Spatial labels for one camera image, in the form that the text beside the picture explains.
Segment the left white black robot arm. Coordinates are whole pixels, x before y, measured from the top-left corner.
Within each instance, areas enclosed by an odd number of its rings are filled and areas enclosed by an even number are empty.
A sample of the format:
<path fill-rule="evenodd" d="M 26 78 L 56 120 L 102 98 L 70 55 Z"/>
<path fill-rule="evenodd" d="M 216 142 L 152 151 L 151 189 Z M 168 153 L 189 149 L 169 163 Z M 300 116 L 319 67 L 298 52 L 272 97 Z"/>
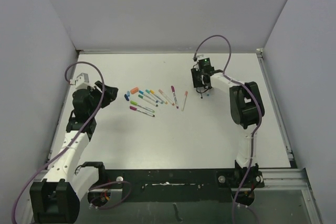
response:
<path fill-rule="evenodd" d="M 96 129 L 95 115 L 117 98 L 118 91 L 101 81 L 93 86 L 87 82 L 76 85 L 60 152 L 41 181 L 32 183 L 29 190 L 35 223 L 74 223 L 88 189 L 105 185 L 102 162 L 85 162 L 84 174 L 75 172 Z"/>

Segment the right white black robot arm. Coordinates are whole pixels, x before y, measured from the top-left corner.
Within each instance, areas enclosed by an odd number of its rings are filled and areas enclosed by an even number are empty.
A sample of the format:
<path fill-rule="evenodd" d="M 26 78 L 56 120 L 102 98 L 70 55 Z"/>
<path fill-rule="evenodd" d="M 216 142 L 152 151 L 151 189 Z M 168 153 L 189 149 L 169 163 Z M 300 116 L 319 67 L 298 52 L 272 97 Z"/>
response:
<path fill-rule="evenodd" d="M 223 91 L 229 99 L 229 110 L 233 122 L 239 125 L 245 137 L 238 142 L 236 164 L 240 170 L 234 173 L 234 182 L 241 187 L 251 183 L 253 175 L 246 169 L 257 164 L 256 135 L 265 115 L 265 108 L 258 84 L 241 82 L 216 70 L 209 58 L 203 55 L 193 57 L 195 64 L 191 69 L 193 87 L 199 94 L 212 89 Z"/>

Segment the orange marker cap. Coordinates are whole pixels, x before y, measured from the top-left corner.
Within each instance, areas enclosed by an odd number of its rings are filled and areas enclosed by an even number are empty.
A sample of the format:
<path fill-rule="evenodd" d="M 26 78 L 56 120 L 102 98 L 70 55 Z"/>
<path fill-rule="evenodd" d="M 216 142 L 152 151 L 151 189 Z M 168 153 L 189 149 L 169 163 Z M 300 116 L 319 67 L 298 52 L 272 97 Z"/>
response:
<path fill-rule="evenodd" d="M 139 88 L 138 88 L 138 87 L 135 87 L 135 88 L 133 88 L 133 89 L 130 90 L 130 93 L 131 93 L 131 94 L 135 94 L 135 93 L 137 93 L 138 91 L 139 91 Z"/>

